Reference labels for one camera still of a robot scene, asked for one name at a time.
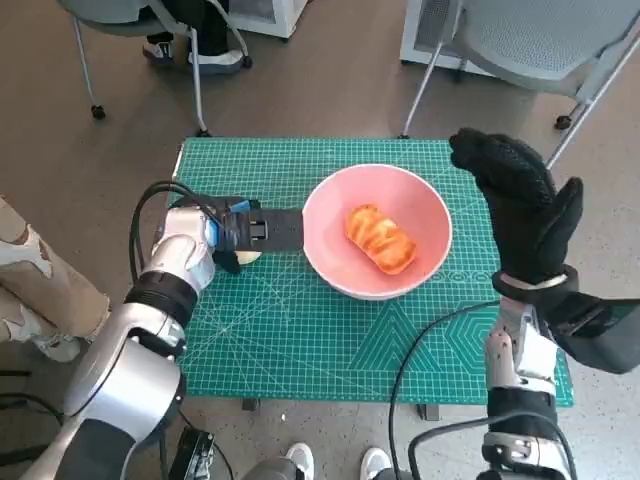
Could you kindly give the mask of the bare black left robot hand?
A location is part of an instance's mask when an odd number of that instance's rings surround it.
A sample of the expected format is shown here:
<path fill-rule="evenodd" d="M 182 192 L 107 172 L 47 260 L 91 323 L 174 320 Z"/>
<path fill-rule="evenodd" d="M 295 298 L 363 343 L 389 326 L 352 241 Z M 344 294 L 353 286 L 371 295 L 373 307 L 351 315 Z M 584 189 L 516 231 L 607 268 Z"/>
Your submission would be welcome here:
<path fill-rule="evenodd" d="M 290 252 L 304 245 L 300 209 L 264 208 L 259 200 L 213 197 L 217 241 L 213 261 L 228 273 L 241 270 L 241 252 Z"/>

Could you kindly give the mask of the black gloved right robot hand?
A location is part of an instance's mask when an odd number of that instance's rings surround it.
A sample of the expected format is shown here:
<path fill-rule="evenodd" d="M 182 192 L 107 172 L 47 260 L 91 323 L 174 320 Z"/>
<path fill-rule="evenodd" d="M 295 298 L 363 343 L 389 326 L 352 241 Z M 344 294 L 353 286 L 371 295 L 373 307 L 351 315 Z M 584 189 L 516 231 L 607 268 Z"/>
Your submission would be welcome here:
<path fill-rule="evenodd" d="M 474 176 L 485 198 L 501 271 L 530 285 L 563 274 L 583 213 L 582 180 L 558 189 L 542 156 L 504 134 L 462 128 L 449 144 L 452 164 Z"/>

